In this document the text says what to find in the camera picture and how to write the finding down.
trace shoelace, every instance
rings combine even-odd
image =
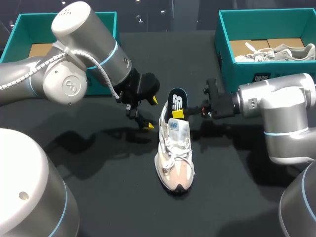
[[[245,43],[247,48],[249,48],[253,54],[247,54],[247,57],[254,58],[255,62],[262,62],[267,61],[269,58],[274,58],[274,52],[271,48],[262,48],[259,50],[256,50],[252,45],[250,45],[248,42]]]
[[[187,157],[189,156],[189,152],[192,151],[191,149],[189,149],[188,145],[189,145],[189,143],[181,144],[179,142],[171,141],[169,139],[165,140],[165,146],[168,150],[168,155],[170,156],[169,160],[164,161],[162,163],[162,170],[165,173],[170,171],[174,167],[176,160],[183,160],[191,167],[192,174],[195,175],[194,165],[192,162],[190,162],[187,159]],[[172,147],[181,148],[182,150],[175,153],[175,152],[171,151]]]

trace white sneaker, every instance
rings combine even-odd
[[[294,48],[281,44],[274,49],[263,48],[259,50],[256,50],[247,42],[245,44],[253,54],[237,56],[235,58],[236,62],[309,61],[315,60],[316,56],[316,48],[312,43],[305,48]]]
[[[155,166],[163,185],[175,193],[188,190],[193,182],[194,166],[189,122],[184,118],[170,118],[168,114],[187,107],[183,89],[173,89],[159,119],[159,146]]]

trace shoe tongue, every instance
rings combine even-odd
[[[291,57],[292,57],[292,52],[291,50],[288,49],[288,46],[286,46],[284,43],[279,45],[278,47],[274,48],[273,51],[275,53],[279,52],[287,52]]]
[[[168,127],[170,139],[177,142],[185,142],[189,132],[189,123],[187,121],[170,118]]]

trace black tabletop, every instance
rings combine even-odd
[[[155,121],[172,88],[184,88],[195,106],[205,99],[207,78],[222,84],[213,31],[125,33],[121,41],[133,65],[160,80],[159,104],[140,106]],[[190,118],[196,176],[186,195],[174,197],[154,167],[158,127],[140,131],[124,114],[112,98],[71,106],[26,100],[0,108],[1,127],[37,141],[71,189],[79,237],[282,236],[279,199],[299,170],[269,160],[260,119]],[[310,126],[313,118],[310,112]]]

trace black insole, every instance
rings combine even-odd
[[[168,122],[172,118],[172,111],[186,109],[188,106],[187,93],[182,88],[174,88],[168,96],[168,108],[165,121]]]

